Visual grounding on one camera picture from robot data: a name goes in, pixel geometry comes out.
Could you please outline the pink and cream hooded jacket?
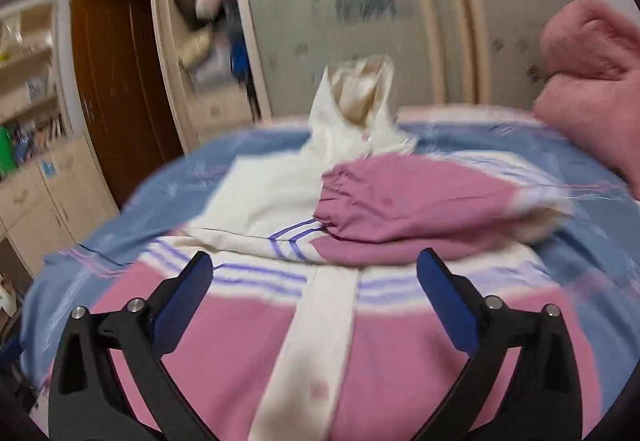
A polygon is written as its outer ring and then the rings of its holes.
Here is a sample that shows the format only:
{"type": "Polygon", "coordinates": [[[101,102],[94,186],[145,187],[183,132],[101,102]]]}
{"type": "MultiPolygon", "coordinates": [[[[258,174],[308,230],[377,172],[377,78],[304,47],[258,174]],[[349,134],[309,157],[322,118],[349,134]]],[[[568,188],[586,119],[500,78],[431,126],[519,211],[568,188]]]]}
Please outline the pink and cream hooded jacket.
{"type": "Polygon", "coordinates": [[[327,68],[297,151],[246,155],[198,214],[156,239],[96,303],[122,308],[206,253],[213,279],[167,371],[225,440],[407,440],[466,357],[416,258],[433,248],[485,295],[559,305],[582,429],[602,415],[577,313],[535,253],[572,213],[560,183],[511,153],[421,153],[390,114],[394,67],[327,68]]]}

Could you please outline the blue plaid bed sheet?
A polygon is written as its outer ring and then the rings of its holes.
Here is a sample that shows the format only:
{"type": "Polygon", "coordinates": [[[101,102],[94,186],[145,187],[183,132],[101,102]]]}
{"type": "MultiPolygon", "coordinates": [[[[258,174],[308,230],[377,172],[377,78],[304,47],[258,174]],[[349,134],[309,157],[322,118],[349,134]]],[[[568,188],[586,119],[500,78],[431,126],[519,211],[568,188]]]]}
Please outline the blue plaid bed sheet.
{"type": "MultiPolygon", "coordinates": [[[[577,313],[598,387],[590,405],[607,411],[639,360],[639,205],[622,180],[557,132],[521,111],[452,105],[413,110],[401,123],[420,153],[512,153],[563,182],[574,214],[535,246],[541,272],[558,283],[577,313]]],[[[97,302],[160,237],[196,215],[233,160],[298,150],[302,123],[230,132],[144,181],[124,210],[78,245],[47,257],[27,293],[21,368],[42,387],[67,313],[97,302]]]]}

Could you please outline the beige bookshelf cabinet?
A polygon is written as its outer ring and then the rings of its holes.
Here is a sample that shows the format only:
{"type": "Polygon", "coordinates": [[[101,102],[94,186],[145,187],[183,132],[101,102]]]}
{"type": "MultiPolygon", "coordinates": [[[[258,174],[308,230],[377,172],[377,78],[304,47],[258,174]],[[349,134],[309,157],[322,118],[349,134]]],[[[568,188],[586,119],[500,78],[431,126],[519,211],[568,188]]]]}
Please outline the beige bookshelf cabinet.
{"type": "Polygon", "coordinates": [[[86,131],[70,123],[52,2],[1,15],[1,245],[32,279],[115,217],[86,131]]]}

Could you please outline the wardrobe drawer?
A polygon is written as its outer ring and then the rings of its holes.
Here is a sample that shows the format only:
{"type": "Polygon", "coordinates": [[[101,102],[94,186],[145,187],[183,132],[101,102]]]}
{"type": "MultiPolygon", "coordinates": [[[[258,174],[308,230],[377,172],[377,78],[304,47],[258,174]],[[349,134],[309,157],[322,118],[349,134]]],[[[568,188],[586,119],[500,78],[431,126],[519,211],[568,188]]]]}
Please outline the wardrobe drawer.
{"type": "Polygon", "coordinates": [[[251,123],[253,113],[246,90],[231,85],[207,94],[195,94],[189,102],[189,114],[195,129],[214,129],[251,123]]]}

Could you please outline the brown wooden door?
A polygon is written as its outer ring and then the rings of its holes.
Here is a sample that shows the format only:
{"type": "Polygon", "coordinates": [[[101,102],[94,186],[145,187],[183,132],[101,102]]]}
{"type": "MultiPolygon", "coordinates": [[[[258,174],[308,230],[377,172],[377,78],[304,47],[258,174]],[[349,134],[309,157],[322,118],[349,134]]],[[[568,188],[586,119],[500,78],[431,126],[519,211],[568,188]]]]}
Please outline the brown wooden door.
{"type": "Polygon", "coordinates": [[[158,58],[150,0],[70,0],[79,99],[107,187],[122,207],[183,154],[158,58]]]}

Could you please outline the rolled pink quilt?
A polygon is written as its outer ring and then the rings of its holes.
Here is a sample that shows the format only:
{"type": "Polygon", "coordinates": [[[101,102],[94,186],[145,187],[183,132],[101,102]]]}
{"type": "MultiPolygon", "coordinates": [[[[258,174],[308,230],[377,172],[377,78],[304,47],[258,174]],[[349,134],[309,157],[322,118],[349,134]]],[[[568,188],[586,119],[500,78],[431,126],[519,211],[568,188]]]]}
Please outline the rolled pink quilt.
{"type": "Polygon", "coordinates": [[[540,35],[548,82],[534,115],[639,195],[639,27],[603,0],[574,0],[540,35]]]}

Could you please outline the clear plastic storage box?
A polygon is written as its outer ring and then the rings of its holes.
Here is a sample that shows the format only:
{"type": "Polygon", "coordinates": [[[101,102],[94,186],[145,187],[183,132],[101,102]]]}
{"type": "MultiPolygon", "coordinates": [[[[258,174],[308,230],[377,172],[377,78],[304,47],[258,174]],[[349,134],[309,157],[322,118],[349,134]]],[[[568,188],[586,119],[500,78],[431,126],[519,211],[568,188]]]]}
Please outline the clear plastic storage box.
{"type": "Polygon", "coordinates": [[[204,91],[232,82],[235,75],[231,55],[232,43],[228,40],[218,42],[210,48],[205,59],[189,73],[193,88],[196,91],[204,91]]]}

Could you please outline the blue garment in wardrobe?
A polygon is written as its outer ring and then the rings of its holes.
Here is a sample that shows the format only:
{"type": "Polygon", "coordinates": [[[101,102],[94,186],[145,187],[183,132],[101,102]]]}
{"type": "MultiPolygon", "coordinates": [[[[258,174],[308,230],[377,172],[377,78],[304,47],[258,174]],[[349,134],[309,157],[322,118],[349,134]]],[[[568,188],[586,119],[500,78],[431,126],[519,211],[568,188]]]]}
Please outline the blue garment in wardrobe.
{"type": "Polygon", "coordinates": [[[250,59],[243,36],[235,36],[231,39],[230,68],[233,77],[239,83],[245,83],[250,76],[250,59]]]}

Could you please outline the cream crumpled garment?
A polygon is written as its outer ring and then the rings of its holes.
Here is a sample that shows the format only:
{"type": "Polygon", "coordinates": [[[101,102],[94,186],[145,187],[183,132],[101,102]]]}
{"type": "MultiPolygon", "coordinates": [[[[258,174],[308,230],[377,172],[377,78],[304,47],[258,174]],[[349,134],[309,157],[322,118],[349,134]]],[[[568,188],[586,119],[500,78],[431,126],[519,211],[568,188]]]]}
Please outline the cream crumpled garment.
{"type": "Polygon", "coordinates": [[[209,54],[213,34],[208,26],[192,33],[178,50],[178,59],[185,70],[196,68],[209,54]]]}

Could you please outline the frosted glass sliding door left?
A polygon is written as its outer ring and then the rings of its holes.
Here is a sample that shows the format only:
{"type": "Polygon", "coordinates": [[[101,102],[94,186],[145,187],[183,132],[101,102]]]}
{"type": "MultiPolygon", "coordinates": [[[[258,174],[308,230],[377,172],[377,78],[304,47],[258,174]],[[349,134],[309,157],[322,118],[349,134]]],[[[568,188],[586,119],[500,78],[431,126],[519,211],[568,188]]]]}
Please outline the frosted glass sliding door left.
{"type": "Polygon", "coordinates": [[[399,106],[445,102],[434,0],[238,0],[264,120],[305,115],[326,66],[387,54],[399,106]]]}

